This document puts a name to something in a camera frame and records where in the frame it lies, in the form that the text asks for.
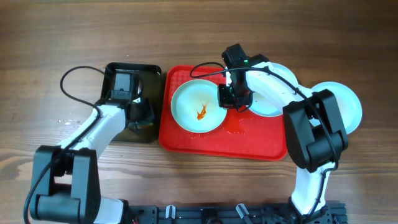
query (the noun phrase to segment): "black tray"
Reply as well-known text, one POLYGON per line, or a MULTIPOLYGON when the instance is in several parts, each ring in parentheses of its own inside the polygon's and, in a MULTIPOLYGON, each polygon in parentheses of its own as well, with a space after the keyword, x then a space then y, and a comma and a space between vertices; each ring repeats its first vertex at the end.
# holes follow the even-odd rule
MULTIPOLYGON (((138 74, 144 82, 144 91, 142 98, 148 98, 152 109, 154 110, 155 120, 153 123, 140 127, 140 133, 136 134, 126 128, 119 133, 113 141, 120 142, 141 142, 150 143, 158 139, 160 117, 162 114, 164 81, 162 71, 157 65, 142 65, 133 63, 112 62, 107 64, 105 73, 115 77, 117 71, 129 71, 138 74)), ((101 97, 104 98, 110 89, 114 88, 114 81, 104 78, 102 84, 101 97)))

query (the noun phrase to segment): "red tray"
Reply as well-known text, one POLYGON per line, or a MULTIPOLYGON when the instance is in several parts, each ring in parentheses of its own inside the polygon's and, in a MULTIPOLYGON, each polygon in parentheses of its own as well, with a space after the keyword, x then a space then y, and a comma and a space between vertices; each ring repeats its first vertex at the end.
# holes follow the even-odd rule
MULTIPOLYGON (((177 65, 167 74, 159 142, 167 150, 216 156, 240 157, 277 161, 287 152, 282 116, 265 118, 247 110, 228 110, 225 120, 216 129, 203 134, 191 133, 174 120, 170 105, 177 88, 192 80, 191 65, 177 65)), ((215 67, 200 67, 193 75, 220 71, 215 67)), ((225 83, 222 75, 203 78, 215 84, 225 83)))

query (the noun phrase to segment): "wooden table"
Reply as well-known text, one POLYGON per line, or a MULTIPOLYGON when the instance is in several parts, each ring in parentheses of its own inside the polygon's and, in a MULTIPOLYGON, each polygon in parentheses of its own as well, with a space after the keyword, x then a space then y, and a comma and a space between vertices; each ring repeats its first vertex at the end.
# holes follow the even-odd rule
MULTIPOLYGON (((22 223, 32 156, 91 113, 59 88, 77 65, 221 62, 240 43, 295 73, 359 96, 364 116, 326 199, 350 223, 398 222, 398 2, 15 0, 0 4, 0 223, 22 223)), ((94 102, 103 77, 76 71, 71 94, 94 102)), ((132 205, 286 202, 295 164, 170 153, 157 142, 112 144, 99 159, 103 195, 132 205)))

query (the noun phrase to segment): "water spill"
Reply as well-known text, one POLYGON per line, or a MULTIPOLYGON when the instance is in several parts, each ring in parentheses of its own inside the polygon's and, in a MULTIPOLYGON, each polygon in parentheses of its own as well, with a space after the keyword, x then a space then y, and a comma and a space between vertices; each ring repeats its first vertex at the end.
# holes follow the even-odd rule
POLYGON ((229 110, 225 117, 223 128, 226 132, 230 134, 244 134, 244 129, 241 126, 241 121, 246 119, 253 119, 253 113, 250 111, 240 113, 236 110, 229 110))
POLYGON ((205 138, 205 136, 206 136, 206 134, 193 134, 192 136, 190 136, 192 139, 195 139, 195 138, 201 138, 201 139, 204 139, 205 138))

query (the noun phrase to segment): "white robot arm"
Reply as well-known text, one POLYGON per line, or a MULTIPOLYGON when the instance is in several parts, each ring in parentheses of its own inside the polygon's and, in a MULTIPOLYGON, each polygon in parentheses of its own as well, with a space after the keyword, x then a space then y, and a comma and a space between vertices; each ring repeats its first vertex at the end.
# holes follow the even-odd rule
MULTIPOLYGON (((126 127, 126 112, 114 105, 101 105, 101 119, 93 128, 81 139, 79 143, 71 147, 71 150, 95 149, 99 158, 112 139, 126 127)), ((82 133, 97 117, 97 111, 93 110, 91 116, 68 138, 61 141, 58 145, 61 148, 69 145, 80 133, 82 133)), ((95 224, 118 224, 123 217, 124 203, 118 199, 101 196, 98 214, 95 224)))
POLYGON ((288 151, 298 165, 290 203, 301 222, 313 220, 316 215, 311 216, 321 214, 325 206, 324 194, 330 171, 337 168, 342 150, 348 147, 334 95, 327 93, 328 90, 318 94, 302 85, 293 86, 293 80, 275 69, 267 58, 262 55, 247 57, 239 44, 228 47, 222 57, 225 71, 229 72, 225 75, 226 85, 219 85, 220 106, 237 110, 236 105, 250 106, 251 95, 257 92, 283 111, 288 151), (313 117, 326 120, 322 122, 326 125, 311 127, 309 119, 313 117), (331 141, 327 141, 327 136, 331 136, 331 141))

